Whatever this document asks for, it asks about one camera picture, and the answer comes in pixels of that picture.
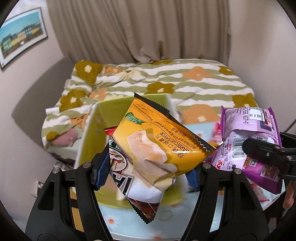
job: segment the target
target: silver bolt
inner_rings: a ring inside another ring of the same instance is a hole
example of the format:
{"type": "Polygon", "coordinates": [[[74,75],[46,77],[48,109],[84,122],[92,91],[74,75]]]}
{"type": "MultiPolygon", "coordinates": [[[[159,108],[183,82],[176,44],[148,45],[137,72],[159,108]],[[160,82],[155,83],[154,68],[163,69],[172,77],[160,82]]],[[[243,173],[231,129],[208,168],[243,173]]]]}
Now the silver bolt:
{"type": "Polygon", "coordinates": [[[83,163],[82,165],[84,168],[89,168],[91,166],[91,163],[90,162],[85,162],[83,163]]]}
{"type": "Polygon", "coordinates": [[[59,168],[58,167],[56,167],[56,168],[54,168],[53,170],[52,170],[52,173],[54,173],[54,174],[56,174],[56,173],[58,173],[59,172],[59,168]]]}
{"type": "Polygon", "coordinates": [[[236,169],[234,169],[234,172],[235,172],[236,174],[241,174],[241,173],[242,173],[242,170],[239,169],[239,168],[236,168],[236,169]]]}
{"type": "Polygon", "coordinates": [[[205,169],[210,169],[211,168],[211,164],[210,163],[204,163],[203,165],[202,165],[205,169]]]}

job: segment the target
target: purple snack bag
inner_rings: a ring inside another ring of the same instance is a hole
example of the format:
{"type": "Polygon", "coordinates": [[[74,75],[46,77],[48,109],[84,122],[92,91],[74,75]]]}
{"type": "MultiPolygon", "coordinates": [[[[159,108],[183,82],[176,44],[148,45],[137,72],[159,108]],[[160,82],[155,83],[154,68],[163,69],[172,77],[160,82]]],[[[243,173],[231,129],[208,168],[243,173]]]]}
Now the purple snack bag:
{"type": "Polygon", "coordinates": [[[217,169],[232,171],[242,169],[247,178],[262,188],[278,194],[282,179],[278,169],[266,165],[266,160],[246,156],[243,142],[251,137],[281,146],[277,122],[271,108],[242,107],[221,109],[221,132],[224,143],[213,154],[212,165],[217,169]]]}

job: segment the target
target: framed picture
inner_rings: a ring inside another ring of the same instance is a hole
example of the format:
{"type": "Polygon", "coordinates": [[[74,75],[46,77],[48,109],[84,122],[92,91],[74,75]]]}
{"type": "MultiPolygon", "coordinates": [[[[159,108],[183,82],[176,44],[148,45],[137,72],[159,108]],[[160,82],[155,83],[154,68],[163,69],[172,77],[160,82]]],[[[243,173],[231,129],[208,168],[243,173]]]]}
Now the framed picture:
{"type": "Polygon", "coordinates": [[[0,67],[27,48],[47,38],[41,8],[31,9],[7,19],[0,28],[0,67]]]}

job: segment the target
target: green ribbon label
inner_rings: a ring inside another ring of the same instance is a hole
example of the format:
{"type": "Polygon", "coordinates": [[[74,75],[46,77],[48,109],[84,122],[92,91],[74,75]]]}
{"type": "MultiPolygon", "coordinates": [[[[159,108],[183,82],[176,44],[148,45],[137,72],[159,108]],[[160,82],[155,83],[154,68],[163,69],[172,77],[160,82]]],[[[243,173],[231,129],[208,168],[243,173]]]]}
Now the green ribbon label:
{"type": "Polygon", "coordinates": [[[142,121],[142,120],[138,119],[137,117],[135,117],[132,112],[126,113],[126,115],[124,117],[128,121],[133,122],[138,125],[142,125],[142,123],[146,123],[146,121],[142,121]]]}

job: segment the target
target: landscape painting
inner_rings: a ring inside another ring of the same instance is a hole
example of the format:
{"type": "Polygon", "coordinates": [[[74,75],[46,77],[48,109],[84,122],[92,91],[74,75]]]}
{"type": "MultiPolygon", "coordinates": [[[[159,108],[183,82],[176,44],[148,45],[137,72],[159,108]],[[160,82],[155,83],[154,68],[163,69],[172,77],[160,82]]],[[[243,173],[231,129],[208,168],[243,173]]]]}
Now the landscape painting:
{"type": "Polygon", "coordinates": [[[27,48],[47,38],[41,8],[18,14],[4,22],[0,28],[0,67],[27,48]]]}

